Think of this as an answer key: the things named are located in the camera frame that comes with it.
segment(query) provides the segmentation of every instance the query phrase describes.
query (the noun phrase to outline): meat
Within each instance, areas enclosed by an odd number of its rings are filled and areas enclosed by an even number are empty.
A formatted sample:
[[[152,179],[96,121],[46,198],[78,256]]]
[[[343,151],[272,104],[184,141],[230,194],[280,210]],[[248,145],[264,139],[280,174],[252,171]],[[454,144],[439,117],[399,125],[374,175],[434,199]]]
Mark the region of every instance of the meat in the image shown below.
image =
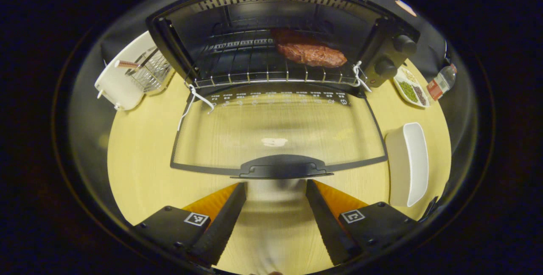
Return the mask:
[[[296,63],[336,68],[347,62],[341,51],[290,29],[272,29],[277,51]]]

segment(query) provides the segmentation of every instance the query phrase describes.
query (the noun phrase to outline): plate of spices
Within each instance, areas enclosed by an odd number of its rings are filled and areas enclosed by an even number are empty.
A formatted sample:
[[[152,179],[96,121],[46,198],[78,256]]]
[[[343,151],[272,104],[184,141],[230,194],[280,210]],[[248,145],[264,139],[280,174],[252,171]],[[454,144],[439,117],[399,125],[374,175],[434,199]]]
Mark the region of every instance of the plate of spices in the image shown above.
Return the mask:
[[[419,107],[430,106],[429,99],[424,93],[423,87],[417,82],[415,76],[404,66],[398,68],[398,73],[394,76],[394,85],[405,101]]]

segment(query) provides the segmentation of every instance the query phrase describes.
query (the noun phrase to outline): black background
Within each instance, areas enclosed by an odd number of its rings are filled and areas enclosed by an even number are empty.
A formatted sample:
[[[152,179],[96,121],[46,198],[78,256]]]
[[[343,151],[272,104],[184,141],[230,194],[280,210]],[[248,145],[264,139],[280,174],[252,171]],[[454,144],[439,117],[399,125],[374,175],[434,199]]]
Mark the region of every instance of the black background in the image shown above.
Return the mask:
[[[540,179],[534,174],[542,172],[536,113],[543,78],[535,62],[541,53],[540,0],[406,1],[437,27],[462,34],[479,55],[495,97],[496,150],[485,181],[460,217],[421,248],[374,271],[535,273],[542,253]],[[2,2],[2,49],[8,58],[1,73],[2,104],[8,111],[0,264],[8,273],[171,272],[124,248],[70,199],[50,139],[54,87],[70,51],[98,19],[141,0]]]

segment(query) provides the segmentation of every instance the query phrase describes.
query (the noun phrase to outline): white bowl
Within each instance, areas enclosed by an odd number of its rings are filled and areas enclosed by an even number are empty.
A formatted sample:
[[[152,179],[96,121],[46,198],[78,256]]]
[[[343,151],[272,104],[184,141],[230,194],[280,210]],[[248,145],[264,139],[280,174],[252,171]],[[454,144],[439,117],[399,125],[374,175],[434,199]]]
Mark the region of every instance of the white bowl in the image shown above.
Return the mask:
[[[428,188],[428,150],[423,128],[413,122],[386,138],[390,164],[390,205],[411,207]]]

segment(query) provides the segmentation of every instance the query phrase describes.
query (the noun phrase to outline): red label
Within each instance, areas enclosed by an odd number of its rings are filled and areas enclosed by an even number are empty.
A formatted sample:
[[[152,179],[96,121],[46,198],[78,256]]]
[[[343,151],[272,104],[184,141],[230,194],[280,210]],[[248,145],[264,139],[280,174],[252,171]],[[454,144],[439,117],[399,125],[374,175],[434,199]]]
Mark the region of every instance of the red label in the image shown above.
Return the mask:
[[[428,89],[428,93],[432,96],[434,101],[437,101],[441,95],[443,95],[443,91],[440,89],[439,85],[436,83],[436,80],[432,80],[428,86],[426,86]]]

